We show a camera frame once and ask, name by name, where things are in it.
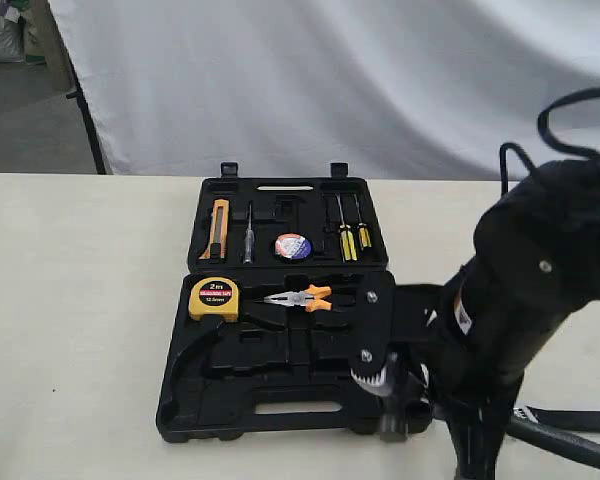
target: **black plastic case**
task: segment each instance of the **black plastic case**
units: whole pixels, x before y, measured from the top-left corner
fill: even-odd
[[[307,313],[258,302],[265,295],[304,290],[310,284],[355,288],[362,273],[384,270],[388,258],[367,184],[347,177],[346,164],[332,164],[330,178],[239,178],[236,164],[223,164],[222,177],[200,191],[188,266],[180,293],[162,383],[156,424],[168,442],[191,438],[234,439],[244,432],[349,428],[370,434],[382,413],[378,399],[359,388],[348,366],[349,319],[345,311]],[[360,253],[343,262],[335,193],[353,227]],[[360,252],[357,195],[372,247]],[[209,241],[216,199],[229,200],[224,261],[199,259]],[[243,263],[247,209],[252,202],[254,261]],[[312,255],[297,262],[274,254],[283,233],[299,233]],[[233,280],[240,291],[239,318],[189,317],[191,289],[212,276]],[[335,412],[256,413],[256,405],[332,401]]]

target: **orange pliers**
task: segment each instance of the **orange pliers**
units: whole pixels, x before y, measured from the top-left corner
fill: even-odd
[[[274,305],[282,305],[284,307],[304,307],[304,309],[311,313],[316,310],[332,310],[333,305],[326,300],[325,297],[331,295],[331,287],[316,287],[315,285],[309,285],[309,288],[300,292],[283,292],[276,293],[264,297],[262,300],[265,303],[272,303]]]

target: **tape measure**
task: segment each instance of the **tape measure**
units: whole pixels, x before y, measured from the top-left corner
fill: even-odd
[[[237,322],[239,297],[238,286],[232,280],[207,277],[191,289],[189,315],[194,320],[203,315],[222,315],[227,322]]]

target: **table surface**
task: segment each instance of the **table surface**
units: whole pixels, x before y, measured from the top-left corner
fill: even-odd
[[[200,182],[0,174],[0,480],[451,479],[455,456],[439,422],[392,445],[340,430],[162,440],[154,415]],[[455,273],[499,190],[490,182],[369,186],[400,283]],[[542,351],[521,399],[600,409],[600,303]],[[513,439],[498,473],[600,478]]]

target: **test screwdriver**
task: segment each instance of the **test screwdriver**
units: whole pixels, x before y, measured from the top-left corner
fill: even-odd
[[[340,246],[342,248],[342,260],[344,262],[357,262],[358,254],[356,253],[356,244],[353,240],[353,233],[351,227],[344,221],[344,212],[342,211],[342,199],[340,194],[336,193],[336,199],[338,200],[338,208],[340,209]]]
[[[369,233],[369,226],[362,221],[358,195],[354,194],[353,198],[356,199],[356,209],[358,210],[358,239],[360,240],[360,248],[364,250],[365,248],[371,248],[371,234]]]
[[[242,263],[253,263],[253,244],[255,242],[255,235],[253,228],[251,228],[251,202],[249,202],[247,212],[247,230],[244,233],[244,259]]]

